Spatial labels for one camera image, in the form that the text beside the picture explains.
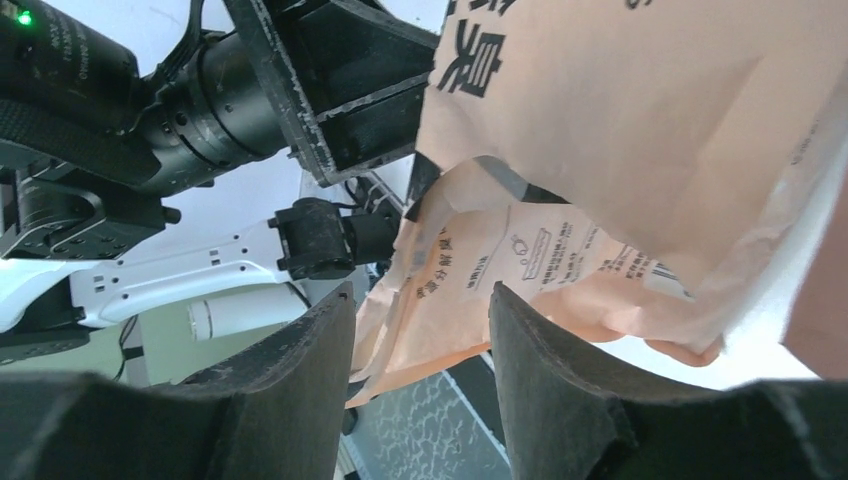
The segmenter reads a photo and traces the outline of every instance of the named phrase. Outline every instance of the white tube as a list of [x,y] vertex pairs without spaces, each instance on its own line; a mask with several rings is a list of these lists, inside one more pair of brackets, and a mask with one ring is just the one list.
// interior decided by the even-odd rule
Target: white tube
[[196,341],[287,324],[304,312],[306,306],[285,284],[201,300],[188,307],[191,331]]

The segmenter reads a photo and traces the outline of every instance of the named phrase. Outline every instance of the chinese character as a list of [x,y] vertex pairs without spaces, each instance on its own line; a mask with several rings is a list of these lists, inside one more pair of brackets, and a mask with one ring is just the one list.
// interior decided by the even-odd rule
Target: chinese character
[[[515,3],[515,0],[500,0],[500,1],[501,1],[501,8],[498,9],[498,14],[500,16],[503,16],[504,12],[506,12],[509,9],[509,7],[511,7],[512,4]],[[483,8],[486,5],[489,6],[490,12],[494,12],[495,7],[497,7],[497,5],[498,5],[498,0],[471,0],[470,2],[468,2],[468,6],[469,6],[469,8],[471,8],[471,10],[477,10],[478,8]]]
[[501,48],[506,37],[493,33],[483,33],[479,37],[480,24],[475,24],[466,38],[468,20],[460,20],[456,31],[456,59],[448,65],[442,80],[436,87],[444,90],[448,81],[453,82],[448,89],[453,93],[456,87],[465,93],[483,98],[492,76],[500,70]]

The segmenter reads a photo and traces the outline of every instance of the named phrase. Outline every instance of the green led light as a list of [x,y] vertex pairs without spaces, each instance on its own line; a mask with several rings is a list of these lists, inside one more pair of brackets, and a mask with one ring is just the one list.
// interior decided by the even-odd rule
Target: green led light
[[27,27],[32,25],[32,15],[29,13],[29,10],[18,15],[18,23]]

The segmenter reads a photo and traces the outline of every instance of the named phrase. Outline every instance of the white cylinder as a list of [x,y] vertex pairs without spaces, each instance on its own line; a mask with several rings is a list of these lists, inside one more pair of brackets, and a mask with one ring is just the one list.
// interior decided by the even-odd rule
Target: white cylinder
[[288,285],[200,300],[188,307],[191,331],[196,341],[287,324],[304,312],[306,305]]

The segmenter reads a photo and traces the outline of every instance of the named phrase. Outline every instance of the robotic arm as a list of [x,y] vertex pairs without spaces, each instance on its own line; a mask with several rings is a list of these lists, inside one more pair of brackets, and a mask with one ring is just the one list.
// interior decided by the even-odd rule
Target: robotic arm
[[413,151],[435,35],[368,2],[226,4],[235,31],[202,30],[193,0],[183,39],[139,78],[121,45],[39,0],[0,0],[0,256],[67,261],[23,297],[44,289],[72,307],[55,325],[23,316],[0,348],[179,299],[163,292],[340,278],[390,257],[397,216],[302,199],[214,245],[121,259],[180,220],[162,198],[286,146],[322,186]]

